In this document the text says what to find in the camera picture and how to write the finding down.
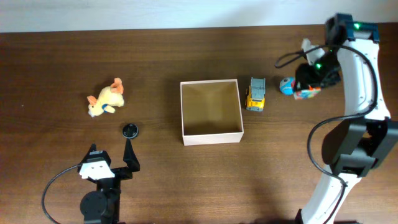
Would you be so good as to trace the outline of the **colourful puzzle cube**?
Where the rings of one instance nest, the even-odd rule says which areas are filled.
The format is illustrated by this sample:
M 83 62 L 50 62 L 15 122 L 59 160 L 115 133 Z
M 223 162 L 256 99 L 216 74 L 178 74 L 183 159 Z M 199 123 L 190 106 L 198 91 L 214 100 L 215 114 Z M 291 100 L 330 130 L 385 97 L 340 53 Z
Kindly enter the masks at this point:
M 319 92 L 321 92 L 321 88 L 316 87 L 316 88 L 312 88 L 310 87 L 307 90 L 299 90 L 299 91 L 295 91 L 294 92 L 294 98 L 296 100 L 304 100 L 304 99 L 309 99 L 309 98 L 313 98 L 314 96 L 316 96 Z

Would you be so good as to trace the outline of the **yellow grey toy truck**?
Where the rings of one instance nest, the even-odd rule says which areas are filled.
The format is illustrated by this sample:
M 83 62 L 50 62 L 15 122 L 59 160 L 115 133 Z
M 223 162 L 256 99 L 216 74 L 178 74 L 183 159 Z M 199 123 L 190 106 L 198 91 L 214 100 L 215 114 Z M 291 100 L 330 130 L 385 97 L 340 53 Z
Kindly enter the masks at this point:
M 266 79 L 251 78 L 251 83 L 246 89 L 245 107 L 249 111 L 262 112 L 265 105 Z

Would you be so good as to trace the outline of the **pink cardboard box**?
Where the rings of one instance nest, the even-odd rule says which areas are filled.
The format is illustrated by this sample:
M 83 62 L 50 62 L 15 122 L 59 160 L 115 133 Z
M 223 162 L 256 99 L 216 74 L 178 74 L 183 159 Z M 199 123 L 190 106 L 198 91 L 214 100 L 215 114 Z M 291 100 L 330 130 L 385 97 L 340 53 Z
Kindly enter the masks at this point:
M 180 107 L 184 145 L 238 143 L 242 139 L 236 79 L 181 82 Z

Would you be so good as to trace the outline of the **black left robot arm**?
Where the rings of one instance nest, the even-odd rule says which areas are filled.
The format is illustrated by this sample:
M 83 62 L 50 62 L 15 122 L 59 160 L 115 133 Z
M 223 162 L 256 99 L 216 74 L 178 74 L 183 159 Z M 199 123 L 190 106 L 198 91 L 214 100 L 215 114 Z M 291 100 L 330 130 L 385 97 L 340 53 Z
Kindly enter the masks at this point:
M 140 171 L 140 163 L 127 139 L 123 161 L 124 167 L 110 168 L 111 159 L 106 151 L 98 151 L 92 144 L 81 161 L 78 173 L 82 179 L 96 184 L 96 190 L 87 193 L 80 202 L 83 222 L 106 224 L 119 222 L 121 182 L 130 180 Z

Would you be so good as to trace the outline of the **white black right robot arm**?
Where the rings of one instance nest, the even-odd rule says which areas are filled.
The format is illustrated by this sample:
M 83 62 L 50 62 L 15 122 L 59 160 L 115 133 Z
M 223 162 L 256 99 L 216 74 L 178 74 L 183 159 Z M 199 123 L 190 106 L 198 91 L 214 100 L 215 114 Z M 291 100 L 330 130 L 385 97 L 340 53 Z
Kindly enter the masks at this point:
M 311 90 L 344 83 L 345 113 L 316 125 L 338 121 L 324 138 L 321 179 L 309 202 L 300 209 L 296 223 L 333 223 L 350 190 L 381 165 L 397 144 L 397 122 L 384 101 L 377 56 L 377 24 L 356 22 L 337 13 L 325 23 L 325 44 L 302 43 L 307 59 L 296 71 L 294 90 Z

